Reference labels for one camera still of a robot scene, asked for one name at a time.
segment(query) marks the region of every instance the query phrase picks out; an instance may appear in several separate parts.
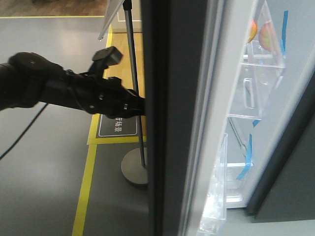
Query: refrigerator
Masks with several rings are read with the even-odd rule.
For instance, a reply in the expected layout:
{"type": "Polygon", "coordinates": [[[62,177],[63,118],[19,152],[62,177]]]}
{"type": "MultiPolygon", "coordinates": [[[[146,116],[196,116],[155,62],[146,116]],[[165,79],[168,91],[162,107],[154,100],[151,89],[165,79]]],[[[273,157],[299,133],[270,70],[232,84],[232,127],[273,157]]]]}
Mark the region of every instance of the refrigerator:
{"type": "Polygon", "coordinates": [[[315,2],[141,5],[151,235],[314,219],[315,2]]]}

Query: black frame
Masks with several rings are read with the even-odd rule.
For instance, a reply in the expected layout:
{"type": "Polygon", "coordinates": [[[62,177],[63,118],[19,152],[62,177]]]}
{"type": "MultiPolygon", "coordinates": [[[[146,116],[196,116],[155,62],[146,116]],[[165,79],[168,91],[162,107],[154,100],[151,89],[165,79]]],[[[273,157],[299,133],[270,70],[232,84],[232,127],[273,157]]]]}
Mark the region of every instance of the black frame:
{"type": "Polygon", "coordinates": [[[151,235],[177,235],[207,1],[142,1],[151,235]]]}

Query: gray floor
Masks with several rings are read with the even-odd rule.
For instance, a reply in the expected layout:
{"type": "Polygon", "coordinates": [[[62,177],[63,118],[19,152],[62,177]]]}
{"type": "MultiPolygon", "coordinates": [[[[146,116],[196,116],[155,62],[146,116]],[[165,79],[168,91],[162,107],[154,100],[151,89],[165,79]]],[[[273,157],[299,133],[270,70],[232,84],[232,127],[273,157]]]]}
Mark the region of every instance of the gray floor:
{"type": "MultiPolygon", "coordinates": [[[[0,19],[0,62],[36,52],[76,72],[86,71],[102,19],[0,19]]],[[[40,109],[0,112],[0,153],[40,109]]],[[[0,162],[0,235],[69,236],[88,147],[91,115],[49,105],[16,148],[0,162]]]]}
{"type": "Polygon", "coordinates": [[[123,177],[123,157],[138,144],[98,145],[85,236],[148,236],[147,191],[123,177]]]}
{"type": "MultiPolygon", "coordinates": [[[[0,19],[0,63],[35,52],[75,72],[86,71],[102,18],[0,19]]],[[[44,104],[0,112],[0,153],[44,104]]],[[[92,116],[49,105],[0,162],[0,235],[70,236],[79,198],[92,116]]],[[[133,188],[120,162],[136,144],[100,145],[84,236],[147,236],[147,192],[133,188]]]]}

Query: metal pole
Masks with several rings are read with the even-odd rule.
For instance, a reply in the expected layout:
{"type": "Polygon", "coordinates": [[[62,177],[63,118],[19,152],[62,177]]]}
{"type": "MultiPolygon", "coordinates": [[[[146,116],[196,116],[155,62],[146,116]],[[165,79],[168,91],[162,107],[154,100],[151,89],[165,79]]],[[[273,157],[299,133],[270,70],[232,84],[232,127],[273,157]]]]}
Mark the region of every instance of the metal pole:
{"type": "MultiPolygon", "coordinates": [[[[125,19],[126,19],[133,89],[139,94],[136,52],[135,52],[135,46],[134,46],[133,25],[132,25],[132,15],[131,15],[131,9],[132,9],[131,0],[125,0],[125,2],[123,3],[123,7],[124,7],[125,19]]],[[[145,162],[144,147],[143,147],[143,132],[142,132],[141,116],[137,116],[137,130],[138,130],[138,137],[139,137],[141,165],[145,167],[146,162],[145,162]]]]}

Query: blue tape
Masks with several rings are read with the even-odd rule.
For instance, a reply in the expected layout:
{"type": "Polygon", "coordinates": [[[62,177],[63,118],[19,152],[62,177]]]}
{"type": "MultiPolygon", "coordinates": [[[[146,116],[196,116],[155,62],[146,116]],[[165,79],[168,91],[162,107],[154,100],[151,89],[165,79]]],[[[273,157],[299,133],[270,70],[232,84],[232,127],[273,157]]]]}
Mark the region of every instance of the blue tape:
{"type": "Polygon", "coordinates": [[[286,43],[286,26],[289,11],[284,11],[283,13],[283,23],[282,23],[282,35],[281,35],[281,50],[282,55],[285,56],[285,43],[286,43]]]}
{"type": "Polygon", "coordinates": [[[252,122],[252,125],[255,127],[256,125],[258,125],[258,123],[260,122],[259,119],[256,119],[252,122]]]}
{"type": "Polygon", "coordinates": [[[237,176],[236,179],[241,180],[250,171],[252,166],[252,135],[250,134],[250,141],[248,143],[246,157],[245,157],[245,167],[242,172],[237,176]]]}

